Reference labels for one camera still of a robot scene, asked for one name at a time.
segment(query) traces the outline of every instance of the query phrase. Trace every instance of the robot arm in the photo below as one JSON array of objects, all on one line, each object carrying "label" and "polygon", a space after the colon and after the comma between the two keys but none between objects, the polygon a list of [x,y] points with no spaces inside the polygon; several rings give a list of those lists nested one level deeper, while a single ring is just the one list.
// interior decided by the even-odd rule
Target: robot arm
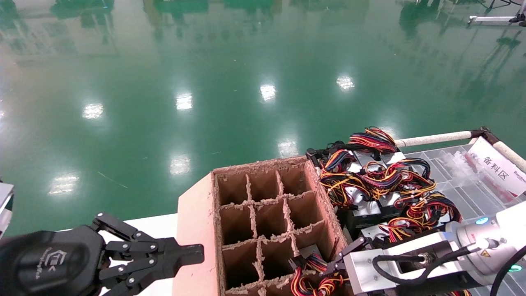
[{"label": "robot arm", "polygon": [[[104,243],[99,231],[124,242]],[[131,261],[109,267],[110,259]],[[100,213],[90,226],[35,233],[0,241],[0,295],[137,295],[156,280],[173,278],[180,267],[204,261],[201,244],[154,239]]]},{"label": "robot arm", "polygon": [[353,291],[392,291],[398,295],[431,295],[500,282],[526,255],[526,202],[473,223],[450,222],[381,249],[349,245],[329,269],[348,273]]}]

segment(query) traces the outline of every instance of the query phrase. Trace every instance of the colored wire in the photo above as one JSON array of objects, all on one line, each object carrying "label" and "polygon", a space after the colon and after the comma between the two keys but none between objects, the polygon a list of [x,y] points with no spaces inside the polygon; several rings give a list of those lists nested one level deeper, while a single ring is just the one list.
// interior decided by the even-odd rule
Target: colored wire
[{"label": "colored wire", "polygon": [[[311,254],[306,258],[306,261],[307,267],[318,273],[327,270],[327,263],[317,254]],[[318,287],[315,288],[307,277],[302,276],[302,271],[301,267],[297,267],[294,270],[294,276],[290,285],[290,290],[294,296],[329,296],[348,280],[336,272],[321,279]]]}]

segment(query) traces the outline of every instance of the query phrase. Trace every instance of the black wire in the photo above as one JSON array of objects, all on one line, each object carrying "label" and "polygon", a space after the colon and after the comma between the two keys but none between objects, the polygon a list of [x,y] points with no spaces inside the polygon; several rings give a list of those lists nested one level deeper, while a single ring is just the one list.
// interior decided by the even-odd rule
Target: black wire
[{"label": "black wire", "polygon": [[500,284],[502,283],[502,280],[504,280],[504,277],[506,276],[510,268],[524,256],[526,256],[526,246],[522,247],[522,249],[515,253],[515,255],[513,255],[510,258],[510,260],[506,261],[506,263],[501,267],[501,269],[495,276],[495,280],[493,281],[493,285],[491,286],[490,296],[497,296]]},{"label": "black wire", "polygon": [[400,255],[398,256],[380,255],[372,259],[372,266],[375,268],[376,272],[378,272],[382,277],[390,280],[391,282],[394,282],[397,284],[404,284],[404,285],[420,285],[420,284],[423,284],[427,280],[427,277],[429,276],[431,271],[433,271],[435,268],[439,267],[440,265],[446,262],[456,260],[457,257],[465,256],[470,253],[472,253],[472,251],[468,250],[467,247],[460,248],[454,252],[448,253],[438,258],[437,260],[433,261],[430,265],[428,265],[421,276],[417,277],[416,279],[411,279],[411,280],[397,278],[397,277],[394,277],[388,274],[385,270],[383,270],[380,266],[378,266],[378,262],[380,261],[404,262],[404,260],[410,260],[411,258],[418,257],[418,256],[407,257],[407,256],[400,256]]}]

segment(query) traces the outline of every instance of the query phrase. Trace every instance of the white label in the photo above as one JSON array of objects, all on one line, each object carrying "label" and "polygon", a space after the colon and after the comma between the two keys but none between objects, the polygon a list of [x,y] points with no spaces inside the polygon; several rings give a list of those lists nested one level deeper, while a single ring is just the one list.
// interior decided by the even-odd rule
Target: white label
[{"label": "white label", "polygon": [[495,150],[483,137],[478,138],[468,153],[477,162],[477,168],[483,168],[513,196],[517,197],[526,191],[526,174]]}]

